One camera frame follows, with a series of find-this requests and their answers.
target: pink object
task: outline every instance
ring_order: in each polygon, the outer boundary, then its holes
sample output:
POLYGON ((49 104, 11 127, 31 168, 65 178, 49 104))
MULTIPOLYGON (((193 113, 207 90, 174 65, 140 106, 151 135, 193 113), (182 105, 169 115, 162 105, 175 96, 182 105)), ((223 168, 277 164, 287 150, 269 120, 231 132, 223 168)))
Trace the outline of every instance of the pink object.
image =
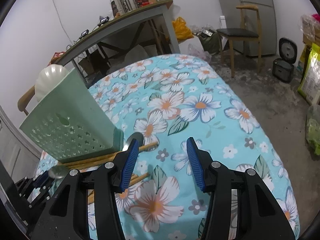
POLYGON ((318 22, 320 22, 320 15, 319 14, 313 14, 312 15, 312 17, 314 18, 314 19, 316 19, 318 22))

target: gray refrigerator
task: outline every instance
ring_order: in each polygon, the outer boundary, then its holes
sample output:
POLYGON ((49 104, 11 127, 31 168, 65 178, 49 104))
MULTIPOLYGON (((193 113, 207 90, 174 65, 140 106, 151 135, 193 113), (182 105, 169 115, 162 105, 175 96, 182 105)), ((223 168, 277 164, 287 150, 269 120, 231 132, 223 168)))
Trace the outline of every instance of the gray refrigerator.
MULTIPOLYGON (((276 54, 277 35, 276 35, 276 14, 273 0, 219 0, 222 13, 226 18, 227 28, 240 28, 240 10, 237 5, 255 4, 259 7, 259 14, 262 26, 262 55, 276 54)), ((257 33, 257 16, 255 11, 244 10, 246 28, 257 33)), ((249 56, 258 55, 258 43, 247 42, 249 56)), ((243 52, 243 42, 234 42, 234 49, 243 52)))

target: chair armrest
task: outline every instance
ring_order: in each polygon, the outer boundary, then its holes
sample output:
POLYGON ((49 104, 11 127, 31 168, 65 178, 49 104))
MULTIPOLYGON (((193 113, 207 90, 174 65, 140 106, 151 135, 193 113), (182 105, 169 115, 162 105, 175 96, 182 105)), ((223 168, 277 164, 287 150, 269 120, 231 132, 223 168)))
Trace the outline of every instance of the chair armrest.
POLYGON ((238 5, 236 6, 237 9, 247 9, 247 10, 254 10, 258 11, 259 8, 255 4, 245 4, 245 5, 238 5))
POLYGON ((18 109, 20 112, 25 112, 26 115, 28 115, 28 112, 26 111, 26 107, 29 104, 31 98, 35 95, 35 86, 31 87, 19 100, 18 100, 18 109))

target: white wall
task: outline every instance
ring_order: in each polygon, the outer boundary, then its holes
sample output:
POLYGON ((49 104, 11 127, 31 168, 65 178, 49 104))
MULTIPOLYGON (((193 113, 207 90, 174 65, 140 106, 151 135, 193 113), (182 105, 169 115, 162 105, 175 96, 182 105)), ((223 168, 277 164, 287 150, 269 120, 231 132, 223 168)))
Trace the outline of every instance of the white wall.
MULTIPOLYGON (((170 11, 173 17, 183 17, 188 25, 210 24, 219 28, 221 7, 219 0, 173 0, 170 11)), ((66 32, 77 40, 81 32, 90 31, 97 25, 99 15, 106 16, 111 10, 110 0, 55 0, 66 32)))
POLYGON ((300 17, 303 14, 314 14, 316 9, 309 0, 273 0, 273 2, 276 10, 278 43, 280 38, 286 37, 297 44, 297 64, 304 48, 303 34, 300 30, 300 17))
MULTIPOLYGON (((25 114, 18 99, 35 84, 54 52, 69 44, 52 0, 17 0, 0 27, 0 105, 19 128, 25 114)), ((36 105, 35 97, 27 110, 36 105)))

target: green plastic basket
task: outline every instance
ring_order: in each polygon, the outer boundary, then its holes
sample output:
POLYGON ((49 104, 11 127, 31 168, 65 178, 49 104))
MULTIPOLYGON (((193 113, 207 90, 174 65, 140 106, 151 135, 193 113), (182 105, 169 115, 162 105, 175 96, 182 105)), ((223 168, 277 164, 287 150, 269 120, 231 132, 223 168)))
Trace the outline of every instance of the green plastic basket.
POLYGON ((117 129, 87 90, 76 69, 30 112, 20 129, 61 163, 120 151, 117 129))

